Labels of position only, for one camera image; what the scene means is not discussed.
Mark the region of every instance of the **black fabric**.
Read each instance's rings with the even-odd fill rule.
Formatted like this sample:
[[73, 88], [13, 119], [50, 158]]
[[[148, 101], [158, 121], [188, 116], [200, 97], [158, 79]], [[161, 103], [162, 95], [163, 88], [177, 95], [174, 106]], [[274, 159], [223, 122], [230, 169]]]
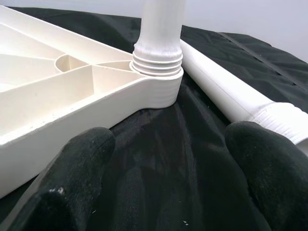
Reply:
[[238, 42], [237, 40], [235, 40], [231, 36], [227, 35], [226, 33], [219, 33], [219, 34], [222, 35], [227, 40], [229, 40], [230, 42], [232, 42], [233, 44], [235, 44], [236, 46], [238, 46], [241, 49], [243, 49], [244, 51], [246, 51], [247, 53], [249, 53], [250, 55], [252, 55], [254, 58], [258, 59], [260, 62], [265, 64], [267, 67], [269, 67], [273, 71], [277, 72], [277, 74], [283, 76], [284, 78], [286, 78], [289, 81], [291, 81], [292, 83], [294, 83], [294, 85], [297, 85], [298, 87], [300, 87], [301, 90], [307, 91], [306, 86], [303, 85], [301, 81], [298, 81], [292, 75], [290, 75], [289, 73], [285, 72], [284, 70], [282, 70], [280, 67], [278, 67], [274, 63], [268, 61], [266, 58], [262, 57], [262, 55], [257, 54], [256, 52], [254, 52], [253, 50], [249, 49], [247, 46], [241, 44], [240, 42]]
[[273, 230], [308, 230], [308, 157], [256, 123], [227, 127], [226, 145]]
[[[137, 18], [17, 10], [128, 52], [140, 33]], [[250, 36], [228, 35], [308, 88], [308, 64]], [[290, 102], [308, 112], [307, 92], [221, 35], [184, 26], [182, 39], [272, 100]], [[88, 230], [271, 230], [226, 148], [228, 124], [185, 73], [173, 106], [140, 110], [114, 126], [116, 149]], [[1, 199], [0, 208], [9, 208], [17, 198]]]

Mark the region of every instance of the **white wall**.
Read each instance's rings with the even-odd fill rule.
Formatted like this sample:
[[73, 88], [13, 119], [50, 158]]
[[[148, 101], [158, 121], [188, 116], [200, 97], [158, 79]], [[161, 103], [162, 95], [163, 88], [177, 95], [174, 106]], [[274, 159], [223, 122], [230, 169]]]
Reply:
[[[308, 0], [186, 0], [184, 24], [249, 34], [308, 62]], [[143, 0], [0, 0], [22, 7], [140, 17]]]

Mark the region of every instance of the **cream plastic tray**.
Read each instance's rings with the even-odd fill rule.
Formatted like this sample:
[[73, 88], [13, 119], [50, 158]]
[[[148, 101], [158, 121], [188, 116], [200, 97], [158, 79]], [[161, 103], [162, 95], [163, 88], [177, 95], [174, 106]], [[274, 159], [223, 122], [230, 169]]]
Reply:
[[170, 106], [183, 70], [149, 77], [132, 55], [0, 6], [0, 198], [36, 176], [73, 136]]

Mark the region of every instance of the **white plastic tube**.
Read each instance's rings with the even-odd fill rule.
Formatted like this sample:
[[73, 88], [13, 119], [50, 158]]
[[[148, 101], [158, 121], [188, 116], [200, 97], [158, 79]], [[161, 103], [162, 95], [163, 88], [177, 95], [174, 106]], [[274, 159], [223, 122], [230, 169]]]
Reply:
[[181, 70], [184, 8], [185, 0], [145, 0], [133, 69], [150, 76], [173, 76]]
[[231, 122], [252, 121], [292, 141], [308, 155], [308, 114], [276, 103], [181, 41], [183, 67]]

